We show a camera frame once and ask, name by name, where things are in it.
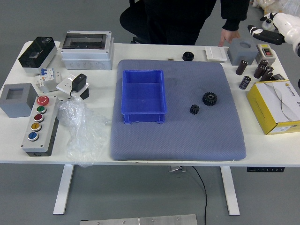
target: black gear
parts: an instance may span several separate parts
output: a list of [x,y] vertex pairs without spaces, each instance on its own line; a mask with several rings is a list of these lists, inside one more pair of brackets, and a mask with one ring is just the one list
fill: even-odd
[[217,102],[217,96],[213,92],[206,92],[203,95],[202,101],[208,106],[212,106]]
[[198,105],[192,105],[191,106],[191,108],[189,109],[189,112],[191,113],[191,114],[197,114],[198,112],[199,112],[199,106]]

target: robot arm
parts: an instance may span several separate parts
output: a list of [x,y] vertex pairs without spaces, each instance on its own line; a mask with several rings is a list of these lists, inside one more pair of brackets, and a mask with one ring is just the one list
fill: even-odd
[[300,18],[284,13],[270,13],[262,19],[271,20],[279,33],[258,29],[253,25],[248,26],[251,35],[261,41],[281,45],[287,42],[293,46],[296,55],[300,57]]

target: black cable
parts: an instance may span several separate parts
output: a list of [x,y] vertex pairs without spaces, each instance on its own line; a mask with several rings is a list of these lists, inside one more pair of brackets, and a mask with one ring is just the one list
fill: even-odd
[[206,188],[205,188],[204,182],[203,182],[203,180],[202,180],[200,174],[198,173],[197,170],[196,170],[196,172],[197,172],[197,174],[198,174],[198,176],[199,176],[199,178],[200,178],[200,180],[201,180],[201,182],[202,182],[202,184],[203,184],[204,191],[205,191],[205,199],[206,199],[206,202],[205,202],[205,211],[204,211],[204,225],[206,225],[207,193],[206,193]]
[[68,97],[68,99],[71,99],[73,91],[74,91],[73,89],[70,91],[70,97]]

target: metal plate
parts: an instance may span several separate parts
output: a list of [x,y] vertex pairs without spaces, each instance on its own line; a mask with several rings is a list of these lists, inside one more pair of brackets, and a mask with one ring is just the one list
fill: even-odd
[[197,225],[195,214],[81,221],[80,225]]

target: black plug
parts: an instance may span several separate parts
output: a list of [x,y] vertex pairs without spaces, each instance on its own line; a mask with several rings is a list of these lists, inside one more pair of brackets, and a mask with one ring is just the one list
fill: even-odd
[[79,92],[86,84],[86,75],[79,74],[73,81],[72,81],[72,91]]

